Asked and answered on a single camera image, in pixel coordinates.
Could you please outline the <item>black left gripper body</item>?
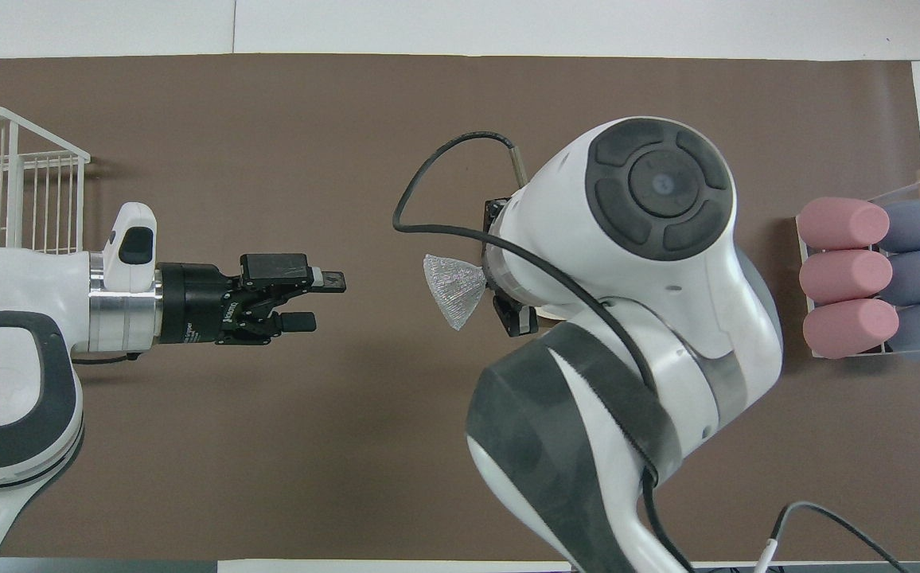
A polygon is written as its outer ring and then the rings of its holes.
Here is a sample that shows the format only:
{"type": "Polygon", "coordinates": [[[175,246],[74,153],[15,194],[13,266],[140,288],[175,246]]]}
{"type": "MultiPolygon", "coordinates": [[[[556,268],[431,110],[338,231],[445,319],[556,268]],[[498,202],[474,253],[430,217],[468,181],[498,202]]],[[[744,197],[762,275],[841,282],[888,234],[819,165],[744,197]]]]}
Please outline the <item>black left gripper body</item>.
{"type": "Polygon", "coordinates": [[[162,263],[161,344],[230,341],[221,329],[227,294],[240,286],[236,276],[223,275],[215,265],[162,263]]]}

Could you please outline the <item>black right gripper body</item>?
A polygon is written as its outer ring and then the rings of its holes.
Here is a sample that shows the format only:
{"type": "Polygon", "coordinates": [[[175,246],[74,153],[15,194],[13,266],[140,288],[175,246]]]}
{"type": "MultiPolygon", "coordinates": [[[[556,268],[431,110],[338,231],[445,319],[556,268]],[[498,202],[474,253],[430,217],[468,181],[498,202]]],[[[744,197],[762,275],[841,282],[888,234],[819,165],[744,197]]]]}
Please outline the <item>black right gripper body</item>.
{"type": "Polygon", "coordinates": [[[483,204],[483,235],[500,236],[501,222],[505,218],[508,203],[512,198],[497,198],[483,204]]]}

